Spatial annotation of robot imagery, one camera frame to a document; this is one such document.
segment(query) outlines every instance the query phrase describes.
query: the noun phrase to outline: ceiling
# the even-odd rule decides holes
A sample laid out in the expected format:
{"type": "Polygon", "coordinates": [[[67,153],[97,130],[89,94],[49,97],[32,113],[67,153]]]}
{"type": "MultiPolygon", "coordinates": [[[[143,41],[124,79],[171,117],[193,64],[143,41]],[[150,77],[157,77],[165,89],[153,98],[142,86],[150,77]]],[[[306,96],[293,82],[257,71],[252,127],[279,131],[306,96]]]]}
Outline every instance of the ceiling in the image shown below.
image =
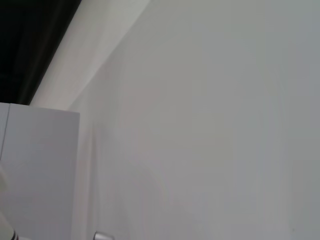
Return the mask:
{"type": "Polygon", "coordinates": [[[0,1],[0,102],[31,102],[80,1],[0,1]]]}

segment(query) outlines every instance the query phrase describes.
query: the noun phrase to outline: cabinet door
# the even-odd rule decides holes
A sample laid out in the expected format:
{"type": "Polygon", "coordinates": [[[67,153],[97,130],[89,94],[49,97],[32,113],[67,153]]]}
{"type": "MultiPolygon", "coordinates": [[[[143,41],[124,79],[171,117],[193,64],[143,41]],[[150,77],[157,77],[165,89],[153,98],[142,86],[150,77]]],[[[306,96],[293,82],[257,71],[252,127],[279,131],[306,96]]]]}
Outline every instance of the cabinet door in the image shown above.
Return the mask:
{"type": "Polygon", "coordinates": [[[0,210],[20,236],[70,240],[79,114],[11,104],[0,210]]]}
{"type": "Polygon", "coordinates": [[[9,105],[8,103],[0,102],[0,156],[5,138],[9,105]]]}

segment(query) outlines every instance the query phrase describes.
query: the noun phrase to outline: metal handle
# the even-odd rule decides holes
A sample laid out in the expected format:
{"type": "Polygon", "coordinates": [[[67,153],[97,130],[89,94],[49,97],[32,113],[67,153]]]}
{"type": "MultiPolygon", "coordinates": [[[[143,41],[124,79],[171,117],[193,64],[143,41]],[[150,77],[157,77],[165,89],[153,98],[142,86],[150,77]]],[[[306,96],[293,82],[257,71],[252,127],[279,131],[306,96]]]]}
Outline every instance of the metal handle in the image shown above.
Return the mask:
{"type": "Polygon", "coordinates": [[[115,240],[114,236],[96,231],[93,240],[115,240]]]}

